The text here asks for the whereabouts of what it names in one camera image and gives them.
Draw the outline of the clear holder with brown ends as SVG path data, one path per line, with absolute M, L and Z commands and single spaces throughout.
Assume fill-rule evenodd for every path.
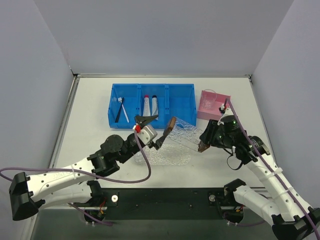
M 203 129 L 174 116 L 171 118 L 166 130 L 169 131 L 167 137 L 170 140 L 191 150 L 200 152 L 200 136 L 204 132 Z

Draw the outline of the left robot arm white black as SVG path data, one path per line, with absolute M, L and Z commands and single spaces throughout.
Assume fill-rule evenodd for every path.
M 85 206 L 105 206 L 112 197 L 104 192 L 98 182 L 115 172 L 143 148 L 158 150 L 173 127 L 169 126 L 158 135 L 151 126 L 155 117 L 136 115 L 133 132 L 123 139 L 117 134 L 107 137 L 99 150 L 90 156 L 63 168 L 40 170 L 39 174 L 17 173 L 9 187 L 9 198 L 14 221 L 28 219 L 37 214 L 40 208 L 64 203 L 84 204 Z

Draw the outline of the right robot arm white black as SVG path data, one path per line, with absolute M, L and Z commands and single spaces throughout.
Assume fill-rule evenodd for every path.
M 244 205 L 263 218 L 279 240 L 302 240 L 316 232 L 320 225 L 319 208 L 313 208 L 295 191 L 283 170 L 276 166 L 265 143 L 241 130 L 233 115 L 209 120 L 199 139 L 199 152 L 209 147 L 231 150 L 270 196 L 267 199 L 243 180 L 236 179 L 224 186 L 226 199 Z

